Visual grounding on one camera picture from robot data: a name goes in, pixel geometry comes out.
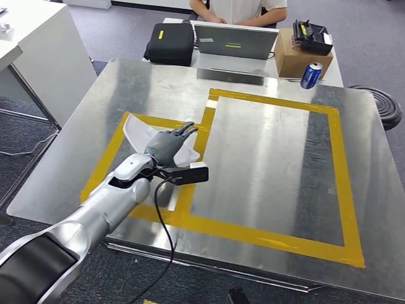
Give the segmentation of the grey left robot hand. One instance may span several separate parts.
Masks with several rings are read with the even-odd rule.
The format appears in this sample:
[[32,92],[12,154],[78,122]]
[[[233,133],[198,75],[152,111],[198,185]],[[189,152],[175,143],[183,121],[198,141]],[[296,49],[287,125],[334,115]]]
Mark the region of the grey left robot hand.
[[186,122],[177,129],[159,131],[145,148],[144,154],[161,167],[175,167],[174,156],[192,134],[197,132],[194,122]]

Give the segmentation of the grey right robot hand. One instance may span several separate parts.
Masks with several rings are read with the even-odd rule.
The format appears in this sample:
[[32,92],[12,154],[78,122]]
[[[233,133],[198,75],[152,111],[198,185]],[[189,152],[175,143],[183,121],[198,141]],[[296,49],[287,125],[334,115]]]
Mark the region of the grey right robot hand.
[[241,287],[234,287],[228,291],[228,298],[231,304],[250,304],[250,302]]

